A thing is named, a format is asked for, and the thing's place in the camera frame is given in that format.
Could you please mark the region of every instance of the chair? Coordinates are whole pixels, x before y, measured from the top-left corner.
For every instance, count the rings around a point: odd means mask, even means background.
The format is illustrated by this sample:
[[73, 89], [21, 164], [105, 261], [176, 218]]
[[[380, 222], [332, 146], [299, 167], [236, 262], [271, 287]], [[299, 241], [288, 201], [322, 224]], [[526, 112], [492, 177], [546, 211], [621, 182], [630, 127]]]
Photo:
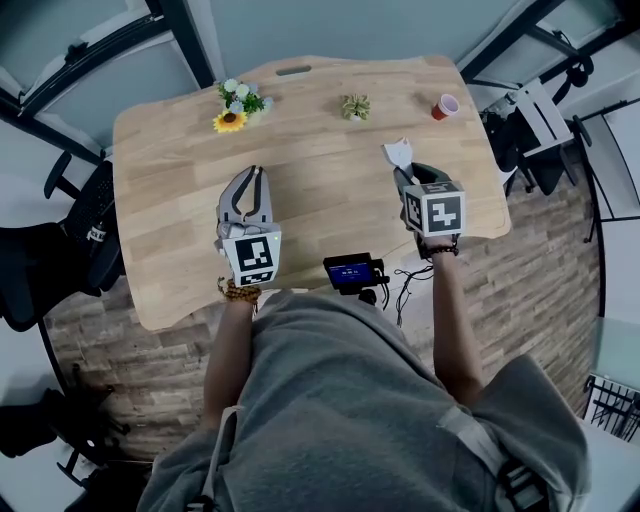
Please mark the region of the chair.
[[99, 297], [124, 273], [120, 254], [113, 166], [103, 161], [78, 190], [62, 176], [71, 161], [63, 153], [44, 187], [75, 199], [60, 223], [0, 228], [0, 317], [16, 331], [33, 327], [75, 292]]
[[[536, 79], [512, 95], [516, 109], [509, 114], [501, 129], [496, 130], [494, 139], [497, 138], [497, 141], [492, 142], [492, 147], [502, 147], [503, 153], [509, 150], [511, 143], [517, 154], [507, 164], [501, 165], [501, 181], [507, 185], [507, 196], [511, 193], [515, 172], [518, 169], [527, 180], [528, 193], [532, 192], [537, 184], [543, 194], [550, 195], [563, 173], [567, 174], [574, 186], [577, 184], [578, 178], [563, 148], [563, 145], [573, 140], [574, 134], [554, 103], [561, 101], [567, 92], [563, 86], [552, 100], [540, 80]], [[585, 140], [591, 145], [584, 126], [576, 119], [574, 117], [574, 122], [578, 123]]]
[[[78, 365], [73, 366], [70, 384], [64, 395], [47, 389], [37, 403], [0, 407], [0, 453], [21, 457], [59, 438], [71, 454], [57, 466], [84, 489], [66, 512], [135, 510], [146, 484], [143, 472], [150, 463], [127, 464], [130, 457], [114, 434], [126, 436], [130, 428], [114, 421], [102, 407], [114, 388], [88, 387]], [[80, 456], [97, 466], [82, 480], [74, 474]]]

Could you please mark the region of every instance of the small screen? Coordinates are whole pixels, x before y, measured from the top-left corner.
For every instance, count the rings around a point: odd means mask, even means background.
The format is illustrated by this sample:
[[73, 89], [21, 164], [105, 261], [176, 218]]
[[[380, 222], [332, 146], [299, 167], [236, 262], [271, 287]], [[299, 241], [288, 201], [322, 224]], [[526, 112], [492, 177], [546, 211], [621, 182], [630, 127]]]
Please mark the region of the small screen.
[[371, 270], [368, 263], [350, 263], [329, 268], [329, 276], [335, 284], [368, 283]]

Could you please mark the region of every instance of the potted plant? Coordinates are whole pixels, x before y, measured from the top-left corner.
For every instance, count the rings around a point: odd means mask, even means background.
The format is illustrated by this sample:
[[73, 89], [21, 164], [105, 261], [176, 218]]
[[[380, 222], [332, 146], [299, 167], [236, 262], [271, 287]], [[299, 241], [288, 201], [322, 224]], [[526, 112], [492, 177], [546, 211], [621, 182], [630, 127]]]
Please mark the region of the potted plant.
[[342, 115], [351, 121], [366, 121], [371, 112], [371, 104], [366, 94], [350, 94], [344, 97]]

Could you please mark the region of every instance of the green leaves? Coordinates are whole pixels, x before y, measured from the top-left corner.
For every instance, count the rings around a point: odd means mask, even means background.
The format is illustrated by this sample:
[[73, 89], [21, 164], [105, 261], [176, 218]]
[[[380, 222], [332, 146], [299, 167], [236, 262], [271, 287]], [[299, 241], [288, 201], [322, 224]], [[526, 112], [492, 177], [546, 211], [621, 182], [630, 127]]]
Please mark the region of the green leaves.
[[226, 91], [223, 83], [218, 84], [218, 92], [220, 92], [220, 96], [222, 96], [225, 106], [229, 108], [231, 103], [233, 103], [233, 93]]
[[351, 116], [358, 116], [363, 121], [366, 121], [370, 112], [371, 103], [369, 102], [369, 97], [366, 94], [351, 94], [344, 97], [342, 115], [346, 119], [351, 119]]
[[244, 111], [247, 114], [253, 114], [258, 110], [264, 109], [264, 100], [257, 94], [249, 93], [242, 102], [244, 105]]

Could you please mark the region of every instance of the red cup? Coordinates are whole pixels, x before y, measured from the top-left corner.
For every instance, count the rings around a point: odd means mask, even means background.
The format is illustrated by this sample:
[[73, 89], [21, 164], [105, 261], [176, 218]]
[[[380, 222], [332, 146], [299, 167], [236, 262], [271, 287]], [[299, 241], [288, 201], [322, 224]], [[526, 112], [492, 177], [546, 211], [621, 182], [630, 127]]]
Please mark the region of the red cup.
[[438, 103], [433, 106], [431, 115], [436, 121], [442, 121], [445, 117], [453, 116], [460, 110], [460, 104], [451, 94], [440, 96]]

